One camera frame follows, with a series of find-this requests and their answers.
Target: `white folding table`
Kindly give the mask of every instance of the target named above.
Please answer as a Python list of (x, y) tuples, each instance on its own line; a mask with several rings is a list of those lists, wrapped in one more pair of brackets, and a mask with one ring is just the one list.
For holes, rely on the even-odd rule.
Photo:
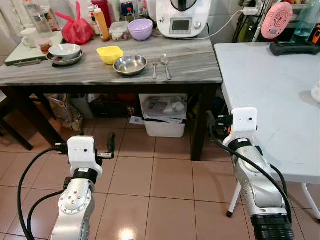
[(320, 79), (320, 54), (274, 56), (269, 44), (214, 46), (222, 92), (230, 111), (257, 108), (254, 144), (262, 148), (263, 156), (286, 181), (301, 183), (320, 221), (320, 212), (307, 189), (307, 184), (320, 184), (320, 103), (311, 97), (311, 89)]

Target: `white bowl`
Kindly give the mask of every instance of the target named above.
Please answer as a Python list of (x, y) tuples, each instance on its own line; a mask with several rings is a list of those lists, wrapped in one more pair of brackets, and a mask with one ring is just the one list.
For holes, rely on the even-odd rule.
[(81, 47), (79, 45), (66, 43), (50, 47), (49, 53), (64, 60), (70, 60), (77, 57), (80, 50)]

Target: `appliance display screen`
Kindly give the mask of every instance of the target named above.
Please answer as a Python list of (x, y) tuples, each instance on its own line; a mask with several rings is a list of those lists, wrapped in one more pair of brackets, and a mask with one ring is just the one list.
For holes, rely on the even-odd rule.
[(188, 31), (189, 30), (189, 20), (176, 20), (172, 23), (173, 31)]

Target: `spoon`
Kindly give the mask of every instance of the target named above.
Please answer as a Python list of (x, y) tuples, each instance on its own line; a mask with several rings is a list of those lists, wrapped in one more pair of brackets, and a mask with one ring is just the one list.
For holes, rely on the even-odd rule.
[(158, 65), (158, 60), (153, 60), (153, 79), (157, 79), (157, 65)]
[(169, 70), (168, 70), (169, 58), (167, 57), (167, 54), (163, 54), (163, 55), (161, 56), (161, 64), (165, 66), (166, 78), (167, 78), (168, 80), (171, 80), (172, 77), (171, 77), (171, 75), (170, 75), (170, 73), (169, 73)]

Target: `white table leg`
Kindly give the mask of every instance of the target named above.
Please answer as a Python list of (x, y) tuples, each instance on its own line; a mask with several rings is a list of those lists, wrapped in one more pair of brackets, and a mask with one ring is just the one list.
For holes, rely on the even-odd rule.
[(307, 184), (306, 183), (301, 183), (301, 187), (303, 189), (304, 195), (305, 195), (310, 207), (313, 210), (313, 213), (314, 213), (315, 217), (320, 222), (320, 212), (319, 212), (319, 210), (317, 208), (317, 205), (316, 205), (314, 199), (312, 198), (312, 196), (310, 195), (310, 192), (308, 191)]
[(232, 197), (232, 201), (231, 201), (230, 206), (229, 206), (229, 211), (226, 213), (226, 216), (228, 218), (231, 218), (232, 214), (234, 213), (235, 206), (236, 206), (240, 191), (241, 191), (241, 185), (238, 182), (237, 185), (236, 185), (233, 197)]

